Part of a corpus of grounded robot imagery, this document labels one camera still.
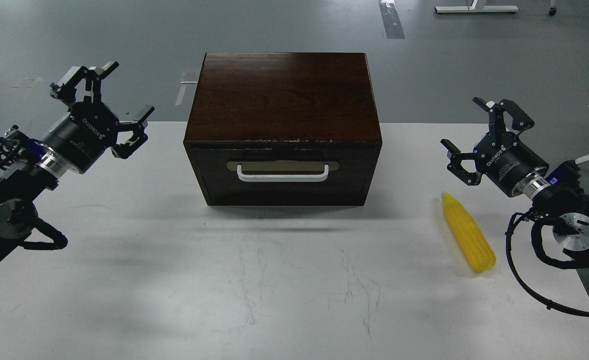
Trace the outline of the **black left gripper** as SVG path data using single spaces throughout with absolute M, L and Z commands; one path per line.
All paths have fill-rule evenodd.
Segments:
M 144 106 L 132 121 L 120 122 L 116 114 L 102 103 L 101 82 L 120 66 L 109 61 L 104 66 L 73 66 L 57 83 L 50 84 L 50 96 L 70 107 L 42 137 L 41 143 L 63 157 L 72 171 L 84 174 L 111 148 L 116 158 L 128 159 L 148 141 L 145 129 L 148 118 L 155 111 L 153 105 Z M 83 100 L 77 100 L 77 86 L 85 81 Z M 131 133 L 131 137 L 116 143 L 117 134 Z

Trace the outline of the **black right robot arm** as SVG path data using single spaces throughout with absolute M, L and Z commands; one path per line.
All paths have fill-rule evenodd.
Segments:
M 546 298 L 529 287 L 518 274 L 512 257 L 512 237 L 523 221 L 532 221 L 530 239 L 536 257 L 561 270 L 589 269 L 589 194 L 580 185 L 580 167 L 562 162 L 552 173 L 549 165 L 526 146 L 520 135 L 534 126 L 514 101 L 473 102 L 488 114 L 488 131 L 471 152 L 462 152 L 448 139 L 447 170 L 467 186 L 477 186 L 486 176 L 509 198 L 524 195 L 532 205 L 516 212 L 505 230 L 507 263 L 517 283 L 547 309 L 589 318 L 589 312 Z

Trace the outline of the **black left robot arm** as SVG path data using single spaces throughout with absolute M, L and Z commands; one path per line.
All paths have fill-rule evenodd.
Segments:
M 118 66 L 117 61 L 73 66 L 52 83 L 50 96 L 67 110 L 42 139 L 27 136 L 16 125 L 0 136 L 0 262 L 16 248 L 66 248 L 68 238 L 41 219 L 34 200 L 56 189 L 66 172 L 86 173 L 106 150 L 126 159 L 148 140 L 152 105 L 132 121 L 120 121 L 102 100 L 102 81 Z

